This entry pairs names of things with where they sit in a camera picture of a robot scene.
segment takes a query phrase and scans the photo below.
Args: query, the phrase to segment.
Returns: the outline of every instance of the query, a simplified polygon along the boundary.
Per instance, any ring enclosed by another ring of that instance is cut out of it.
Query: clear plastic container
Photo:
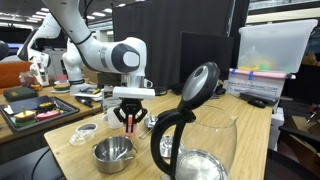
[[[240,28],[238,69],[297,72],[317,24],[312,19]]]

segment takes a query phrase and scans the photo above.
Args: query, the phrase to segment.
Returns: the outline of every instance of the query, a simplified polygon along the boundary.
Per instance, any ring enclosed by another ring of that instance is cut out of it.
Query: black tray
[[[9,124],[10,128],[13,130],[13,131],[24,131],[26,129],[30,129],[30,128],[34,128],[34,127],[37,127],[41,124],[45,124],[45,123],[48,123],[48,122],[51,122],[51,121],[54,121],[54,120],[57,120],[57,119],[60,119],[60,118],[63,118],[63,117],[66,117],[66,116],[69,116],[71,114],[75,114],[77,112],[79,112],[79,109],[61,99],[59,99],[58,97],[50,97],[50,99],[53,101],[53,102],[56,102],[61,108],[63,108],[64,110],[67,110],[67,112],[64,112],[63,114],[60,114],[59,116],[55,116],[53,118],[50,118],[50,119],[46,119],[46,120],[42,120],[42,121],[36,121],[32,124],[29,124],[29,125],[26,125],[26,126],[23,126],[23,127],[17,127],[14,125],[14,122],[11,120],[13,117],[13,115],[9,115],[5,110],[4,108],[6,107],[6,105],[0,105],[0,112],[1,112],[1,115],[2,117],[7,121],[7,123]]]

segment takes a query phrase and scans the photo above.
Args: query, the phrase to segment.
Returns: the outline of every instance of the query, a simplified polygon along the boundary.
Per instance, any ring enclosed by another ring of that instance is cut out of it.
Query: black kettle handle
[[[175,179],[178,151],[184,126],[187,122],[190,122],[190,119],[194,120],[195,118],[194,114],[192,112],[190,114],[190,112],[181,113],[177,109],[165,111],[159,114],[158,121],[153,127],[150,143],[152,158],[158,168],[168,174],[171,179]],[[174,125],[176,127],[172,142],[170,164],[168,164],[161,156],[160,141],[165,131]]]

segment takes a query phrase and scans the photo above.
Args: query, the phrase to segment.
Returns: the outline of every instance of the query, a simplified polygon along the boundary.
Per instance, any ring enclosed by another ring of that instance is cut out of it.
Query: wooden table
[[[63,118],[60,118],[60,119],[57,119],[54,121],[50,121],[48,123],[44,123],[42,125],[39,125],[35,128],[30,128],[28,130],[24,130],[21,132],[12,131],[9,127],[9,124],[7,124],[5,119],[0,115],[0,125],[2,126],[2,130],[0,130],[0,144],[3,144],[5,142],[9,142],[9,141],[15,140],[17,138],[21,138],[21,137],[24,137],[24,136],[48,129],[48,128],[52,128],[52,127],[57,126],[59,124],[65,123],[67,121],[71,121],[71,120],[83,118],[86,116],[94,115],[95,113],[102,111],[100,103],[93,102],[94,107],[93,107],[93,109],[91,109],[91,108],[77,102],[74,97],[71,97],[69,95],[69,93],[52,94],[50,92],[51,90],[53,90],[53,87],[43,88],[43,90],[39,92],[39,96],[44,96],[44,95],[48,95],[49,97],[56,96],[64,101],[68,102],[69,104],[72,104],[75,107],[79,108],[80,111],[78,113],[72,114],[70,116],[63,117]],[[8,102],[6,101],[6,99],[3,95],[0,96],[0,104],[8,104]]]
[[[159,114],[164,110],[175,108],[179,101],[180,96],[168,93],[154,100],[144,100],[143,104],[152,114]],[[206,104],[230,110],[239,117],[236,123],[237,149],[229,174],[230,179],[263,179],[272,109],[270,107],[260,109],[248,105],[246,101],[228,94],[219,99],[209,100]],[[95,139],[80,147],[71,146],[68,142],[69,138],[77,127],[85,123],[98,125]],[[65,177],[69,180],[160,179],[163,172],[157,168],[151,157],[150,135],[143,140],[138,138],[143,130],[143,123],[139,123],[136,136],[131,137],[134,146],[138,149],[135,160],[126,169],[115,174],[103,174],[98,171],[92,147],[107,137],[123,135],[124,129],[110,129],[102,122],[102,114],[47,132],[45,138]]]

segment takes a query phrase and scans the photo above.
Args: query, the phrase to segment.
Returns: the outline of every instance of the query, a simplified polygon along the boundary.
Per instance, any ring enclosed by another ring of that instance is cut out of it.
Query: ceiling light
[[[107,8],[107,9],[105,9],[105,10],[103,10],[103,11],[105,11],[105,12],[107,12],[107,13],[112,13],[112,9],[110,9],[110,8]]]
[[[34,23],[37,23],[38,21],[35,21],[35,20],[31,20],[31,19],[27,19],[26,21],[28,22],[34,22]]]
[[[95,17],[93,16],[87,16],[88,19],[94,19]]]
[[[36,14],[46,16],[48,13],[44,13],[44,12],[37,11]]]
[[[32,15],[32,17],[35,17],[35,18],[41,18],[41,19],[46,18],[46,17],[44,17],[44,16],[38,16],[38,15]]]
[[[49,12],[49,9],[48,8],[41,8],[41,11]]]
[[[103,14],[103,13],[98,13],[98,12],[94,12],[94,13],[92,13],[92,15],[94,15],[94,16],[101,16],[101,17],[106,16],[105,14]]]
[[[39,19],[39,18],[32,18],[32,17],[30,17],[29,18],[30,20],[34,20],[34,21],[41,21],[42,19]]]

